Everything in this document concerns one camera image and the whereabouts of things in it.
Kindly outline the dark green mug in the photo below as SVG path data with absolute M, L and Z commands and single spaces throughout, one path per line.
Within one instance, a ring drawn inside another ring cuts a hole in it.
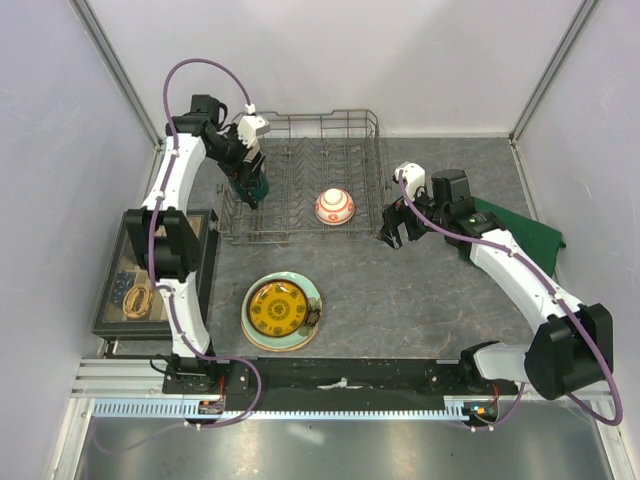
M 270 188 L 269 181 L 261 170 L 258 170 L 244 181 L 239 178 L 232 178 L 230 185 L 240 200 L 248 204 L 252 209 L 257 208 L 269 193 Z

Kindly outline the white red patterned bowl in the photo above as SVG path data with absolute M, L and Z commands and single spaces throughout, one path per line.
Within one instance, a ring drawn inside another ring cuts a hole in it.
M 341 188 L 329 188 L 315 201 L 315 216 L 325 225 L 339 226 L 347 223 L 355 214 L 352 196 Z

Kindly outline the mint green flower plate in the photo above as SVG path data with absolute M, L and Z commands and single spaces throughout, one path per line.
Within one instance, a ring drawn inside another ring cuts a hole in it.
M 302 288 L 303 292 L 307 296 L 309 300 L 309 313 L 305 321 L 303 322 L 302 326 L 297 330 L 301 335 L 307 335 L 308 331 L 312 327 L 320 326 L 320 320 L 323 313 L 323 302 L 322 302 L 320 292 L 318 291 L 314 283 L 304 275 L 294 273 L 294 272 L 287 272 L 287 271 L 275 272 L 275 273 L 263 276 L 262 278 L 258 279 L 249 288 L 249 290 L 245 294 L 242 307 L 241 307 L 241 323 L 246 322 L 249 324 L 247 314 L 246 314 L 246 306 L 247 306 L 247 301 L 249 299 L 250 293 L 258 285 L 269 280 L 288 280 L 288 281 L 294 282 Z

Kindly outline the yellow black patterned plate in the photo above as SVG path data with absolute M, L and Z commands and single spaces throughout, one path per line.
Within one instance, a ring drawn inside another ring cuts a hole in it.
M 288 280 L 269 280 L 249 295 L 246 314 L 259 334 L 282 338 L 296 332 L 309 313 L 309 300 L 302 288 Z

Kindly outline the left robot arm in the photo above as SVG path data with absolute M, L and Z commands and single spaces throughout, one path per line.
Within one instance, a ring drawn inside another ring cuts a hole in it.
M 239 198 L 257 209 L 269 192 L 259 138 L 269 123 L 247 103 L 228 123 L 227 106 L 195 95 L 187 113 L 166 124 L 163 159 L 156 180 L 137 209 L 124 215 L 138 265 L 159 292 L 169 318 L 172 353 L 166 361 L 166 393 L 214 393 L 221 384 L 210 334 L 200 307 L 196 276 L 199 240 L 187 218 L 187 203 L 200 165 L 215 161 Z

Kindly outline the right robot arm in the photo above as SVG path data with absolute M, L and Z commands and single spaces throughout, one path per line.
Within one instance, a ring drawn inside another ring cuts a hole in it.
M 568 293 L 518 243 L 505 219 L 481 208 L 460 169 L 427 176 L 405 162 L 393 174 L 402 195 L 383 210 L 379 236 L 394 249 L 399 229 L 411 241 L 437 232 L 461 256 L 483 270 L 527 320 L 526 345 L 487 341 L 460 354 L 458 381 L 467 392 L 483 392 L 494 380 L 524 382 L 547 400 L 572 394 L 613 372 L 613 322 L 601 304 L 588 305 Z

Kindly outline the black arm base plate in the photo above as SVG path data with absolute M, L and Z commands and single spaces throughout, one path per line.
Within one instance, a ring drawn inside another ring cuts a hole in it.
M 447 397 L 511 396 L 505 380 L 474 379 L 456 360 L 254 357 L 218 360 L 198 373 L 165 370 L 162 392 L 220 394 L 230 410 L 391 413 L 442 410 Z

